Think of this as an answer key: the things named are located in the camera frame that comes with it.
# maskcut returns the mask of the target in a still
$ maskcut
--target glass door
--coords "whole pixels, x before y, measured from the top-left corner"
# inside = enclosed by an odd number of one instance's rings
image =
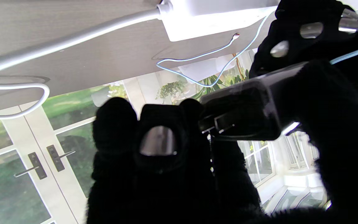
[[[0,114],[19,112],[18,106]],[[24,118],[0,121],[0,224],[76,224]]]
[[[92,121],[98,107],[114,96],[128,99],[120,82],[48,98],[42,107],[25,116],[79,223],[86,221],[87,198],[94,183]]]

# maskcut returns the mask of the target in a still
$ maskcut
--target metal door handle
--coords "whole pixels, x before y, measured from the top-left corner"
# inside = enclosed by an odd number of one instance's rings
[[[59,156],[59,154],[56,152],[56,149],[55,149],[54,145],[48,146],[47,150],[48,150],[49,155],[52,158],[53,164],[55,165],[55,167],[56,167],[58,172],[60,172],[60,171],[65,169],[65,167],[63,166],[63,163],[61,161],[61,158],[65,157],[65,156],[69,156],[69,155],[75,153],[75,151],[72,150],[70,152],[67,152],[67,153]]]
[[[21,171],[20,173],[16,173],[16,174],[13,174],[14,177],[20,177],[20,176],[23,176],[24,174],[30,172],[31,170],[33,169],[38,169],[39,167],[31,167],[30,169],[26,169],[24,171]]]
[[[66,152],[65,154],[59,156],[59,159],[65,157],[65,156],[69,156],[69,155],[71,155],[71,154],[73,154],[73,153],[75,153],[75,150],[71,150],[70,152]]]
[[[42,165],[41,165],[41,163],[40,163],[40,161],[38,159],[37,154],[35,152],[33,152],[33,153],[28,154],[28,156],[30,158],[31,163],[33,164],[33,167],[31,167],[30,169],[26,169],[26,170],[24,170],[24,171],[22,171],[20,173],[16,173],[13,176],[14,177],[21,177],[24,174],[26,174],[26,173],[28,173],[28,172],[30,172],[31,170],[34,169],[37,172],[37,175],[38,175],[40,180],[46,178],[47,174],[45,173],[45,170],[42,167]]]

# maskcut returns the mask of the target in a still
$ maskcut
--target gray wooden surface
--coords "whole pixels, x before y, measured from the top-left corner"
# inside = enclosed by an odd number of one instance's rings
[[[0,55],[40,44],[113,18],[155,8],[159,0],[0,0]],[[271,15],[259,38],[266,36]],[[224,51],[199,59],[238,52],[254,37],[261,21],[250,27],[190,40],[170,42],[162,21],[125,27],[93,40],[0,72],[0,83],[45,82],[51,96],[158,71],[159,58],[187,58],[227,44]],[[169,68],[180,63],[167,63]],[[0,91],[0,109],[35,101],[37,89]]]

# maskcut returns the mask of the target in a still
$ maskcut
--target leaves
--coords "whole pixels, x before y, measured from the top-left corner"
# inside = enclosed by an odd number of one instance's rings
[[[157,92],[157,99],[165,99],[168,96],[175,96],[176,93],[182,92],[183,88],[185,87],[185,83],[183,81],[176,81],[171,82],[166,85],[163,85],[161,89]]]

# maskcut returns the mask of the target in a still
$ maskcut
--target white power adapter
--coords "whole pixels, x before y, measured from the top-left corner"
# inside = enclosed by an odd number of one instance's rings
[[[279,0],[163,0],[158,8],[170,41],[248,27],[277,9]]]

